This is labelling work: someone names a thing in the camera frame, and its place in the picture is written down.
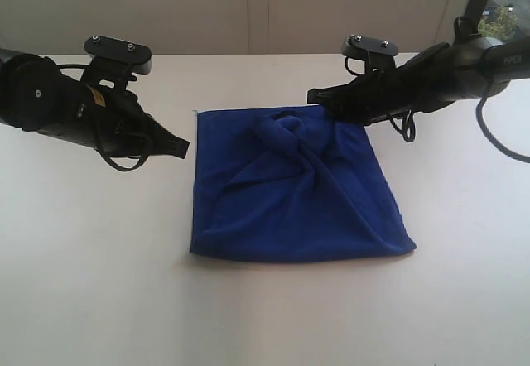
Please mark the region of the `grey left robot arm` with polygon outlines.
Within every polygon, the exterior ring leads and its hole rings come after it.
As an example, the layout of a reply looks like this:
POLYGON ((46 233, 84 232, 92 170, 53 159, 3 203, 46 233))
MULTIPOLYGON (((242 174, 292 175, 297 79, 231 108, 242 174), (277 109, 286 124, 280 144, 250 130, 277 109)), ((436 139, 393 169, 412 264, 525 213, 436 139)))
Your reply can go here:
POLYGON ((74 79, 49 57, 2 50, 2 124, 92 148, 119 171, 119 158, 141 166, 151 156, 186 157, 189 141, 165 129, 128 90, 148 73, 148 60, 95 55, 78 67, 83 74, 74 79))

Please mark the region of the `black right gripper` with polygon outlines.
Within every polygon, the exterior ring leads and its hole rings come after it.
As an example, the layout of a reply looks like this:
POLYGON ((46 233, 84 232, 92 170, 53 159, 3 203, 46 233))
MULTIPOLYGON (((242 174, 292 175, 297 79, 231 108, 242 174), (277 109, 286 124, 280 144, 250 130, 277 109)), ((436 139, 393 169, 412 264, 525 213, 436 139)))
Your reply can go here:
POLYGON ((370 125, 405 113, 416 102, 418 79, 394 73, 371 74, 348 84, 307 91, 306 102, 319 105, 334 120, 370 125))

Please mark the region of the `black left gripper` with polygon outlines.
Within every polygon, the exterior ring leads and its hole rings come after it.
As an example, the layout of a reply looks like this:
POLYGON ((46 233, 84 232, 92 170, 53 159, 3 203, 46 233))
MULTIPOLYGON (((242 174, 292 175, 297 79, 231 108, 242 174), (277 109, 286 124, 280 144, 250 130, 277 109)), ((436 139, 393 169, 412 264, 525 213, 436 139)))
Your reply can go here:
POLYGON ((186 158, 190 142, 144 113, 134 93, 101 85, 76 88, 78 97, 61 127, 62 139, 107 155, 186 158))

